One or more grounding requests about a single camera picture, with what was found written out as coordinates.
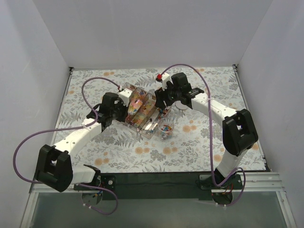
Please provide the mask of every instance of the clear plastic cup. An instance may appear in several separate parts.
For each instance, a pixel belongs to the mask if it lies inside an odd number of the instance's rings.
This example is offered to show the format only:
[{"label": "clear plastic cup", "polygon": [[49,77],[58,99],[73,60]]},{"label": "clear plastic cup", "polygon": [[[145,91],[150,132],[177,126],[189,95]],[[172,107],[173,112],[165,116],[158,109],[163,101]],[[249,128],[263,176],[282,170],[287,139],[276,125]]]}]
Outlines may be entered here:
[{"label": "clear plastic cup", "polygon": [[173,136],[174,123],[168,119],[162,119],[158,123],[158,129],[162,139],[170,139]]}]

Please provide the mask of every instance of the tabletop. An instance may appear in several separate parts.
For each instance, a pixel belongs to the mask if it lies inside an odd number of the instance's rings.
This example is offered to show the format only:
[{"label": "tabletop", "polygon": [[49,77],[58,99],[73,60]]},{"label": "tabletop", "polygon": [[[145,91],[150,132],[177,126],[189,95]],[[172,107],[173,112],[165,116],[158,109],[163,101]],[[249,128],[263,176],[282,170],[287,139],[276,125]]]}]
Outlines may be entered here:
[{"label": "tabletop", "polygon": [[[222,104],[241,110],[245,107],[238,81],[232,67],[198,67],[206,79],[211,98]],[[91,77],[107,77],[120,85],[126,82],[150,93],[161,87],[155,81],[162,68],[127,70],[77,70],[73,71],[67,94],[59,114],[58,128],[81,125],[90,112],[81,95],[83,82]],[[167,73],[184,72],[192,87],[207,91],[203,81],[190,68],[173,68]],[[101,103],[105,92],[117,92],[111,83],[94,80],[85,86],[85,95],[94,106]],[[96,136],[72,159],[73,166],[93,165],[101,172],[174,172],[210,171],[209,121],[197,111],[179,110],[172,106],[168,118],[174,122],[173,136],[163,140],[157,134],[147,139],[122,123],[113,121],[102,134]],[[58,132],[55,142],[62,140],[70,131]],[[224,153],[222,129],[213,122],[213,160],[217,166]],[[243,157],[240,166],[245,170],[265,170],[262,153],[254,144]]]}]

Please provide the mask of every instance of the white wall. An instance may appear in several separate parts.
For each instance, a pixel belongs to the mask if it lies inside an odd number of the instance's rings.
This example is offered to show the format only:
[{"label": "white wall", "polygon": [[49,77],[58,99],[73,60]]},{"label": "white wall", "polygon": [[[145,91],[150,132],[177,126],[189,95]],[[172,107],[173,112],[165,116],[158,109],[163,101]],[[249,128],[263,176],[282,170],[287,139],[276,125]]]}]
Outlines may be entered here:
[{"label": "white wall", "polygon": [[272,0],[34,0],[76,68],[238,63]]},{"label": "white wall", "polygon": [[[32,0],[0,0],[0,227],[19,227],[30,184],[13,171],[18,143],[53,128],[68,77],[68,67]],[[32,178],[39,148],[51,135],[25,144],[20,172]]]},{"label": "white wall", "polygon": [[239,63],[267,162],[304,227],[304,1],[273,0]]}]

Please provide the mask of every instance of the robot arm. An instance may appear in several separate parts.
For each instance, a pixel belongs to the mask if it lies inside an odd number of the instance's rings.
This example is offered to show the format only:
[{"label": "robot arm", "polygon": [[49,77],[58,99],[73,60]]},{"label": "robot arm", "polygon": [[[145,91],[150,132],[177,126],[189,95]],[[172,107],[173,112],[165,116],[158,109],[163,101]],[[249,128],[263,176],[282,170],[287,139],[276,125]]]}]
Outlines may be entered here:
[{"label": "robot arm", "polygon": [[[69,136],[53,146],[44,145],[40,151],[35,171],[35,179],[63,192],[70,184],[89,183],[97,186],[100,171],[90,165],[73,167],[73,158],[88,142],[112,124],[112,120],[124,122],[127,117],[129,97],[132,91],[124,89],[118,94],[106,93],[98,109],[98,120],[89,127],[73,131]],[[87,115],[83,125],[93,122],[93,111]]]},{"label": "robot arm", "polygon": [[[156,80],[162,82],[162,88],[155,91],[156,106],[165,108],[175,101],[209,116],[208,96],[199,88],[192,89],[184,73],[171,77],[158,75]],[[237,111],[211,100],[212,119],[223,128],[224,156],[215,170],[217,183],[222,182],[236,167],[244,154],[258,140],[256,128],[248,110]]]}]

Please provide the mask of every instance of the table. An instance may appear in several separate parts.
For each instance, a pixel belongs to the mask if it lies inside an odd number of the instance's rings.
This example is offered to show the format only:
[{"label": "table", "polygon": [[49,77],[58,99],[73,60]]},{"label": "table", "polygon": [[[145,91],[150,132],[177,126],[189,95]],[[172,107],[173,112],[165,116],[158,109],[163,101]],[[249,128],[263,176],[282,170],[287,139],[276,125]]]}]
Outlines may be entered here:
[{"label": "table", "polygon": [[[232,67],[197,68],[206,79],[212,99],[241,110],[244,99]],[[76,70],[73,71],[67,94],[59,114],[59,128],[81,125],[90,112],[81,96],[83,82],[91,77],[107,77],[120,85],[126,82],[154,93],[161,84],[155,81],[163,69],[127,69],[127,70]],[[203,81],[190,68],[173,68],[170,75],[184,72],[192,87],[207,91]],[[90,104],[101,103],[105,92],[116,92],[111,83],[95,80],[85,87],[85,95]],[[174,172],[174,171],[210,171],[209,122],[205,115],[187,109],[177,109],[174,105],[168,115],[174,121],[173,137],[162,140],[157,135],[150,140],[133,132],[123,124],[113,121],[102,134],[95,137],[75,157],[74,166],[93,165],[101,172]],[[70,132],[58,132],[58,142]],[[213,123],[213,160],[215,166],[224,153],[222,129]],[[245,170],[265,170],[263,156],[258,144],[250,149],[240,164]]]}]

